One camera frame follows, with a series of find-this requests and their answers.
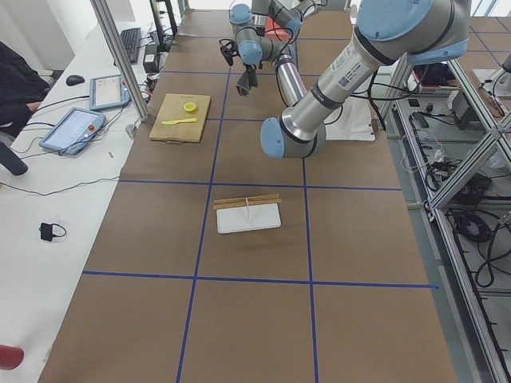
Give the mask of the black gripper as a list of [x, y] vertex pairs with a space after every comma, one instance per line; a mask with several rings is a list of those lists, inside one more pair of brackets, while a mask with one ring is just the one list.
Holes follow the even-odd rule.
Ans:
[[247, 86], [257, 86], [258, 80], [256, 72], [258, 69], [262, 69], [262, 62], [256, 64], [244, 64], [245, 67], [245, 77]]

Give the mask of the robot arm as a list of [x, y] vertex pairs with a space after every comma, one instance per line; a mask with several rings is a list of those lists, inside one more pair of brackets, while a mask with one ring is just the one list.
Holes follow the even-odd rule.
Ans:
[[264, 153], [271, 158], [306, 158], [325, 144], [324, 121], [380, 67], [406, 57], [411, 65], [428, 65], [462, 56], [469, 40], [469, 1], [363, 1], [350, 43], [305, 89], [290, 44], [266, 38], [271, 18], [297, 37], [305, 18], [322, 1], [301, 1], [288, 9], [279, 1], [236, 4], [229, 10], [233, 48], [247, 72], [237, 88], [241, 95], [256, 86], [255, 68], [272, 64], [288, 104], [279, 117], [268, 118], [260, 131]]
[[270, 18], [280, 27], [292, 26], [300, 29], [303, 21], [320, 10], [348, 10], [351, 1], [297, 1], [291, 8], [284, 1], [252, 1], [250, 6], [255, 26], [264, 30]]

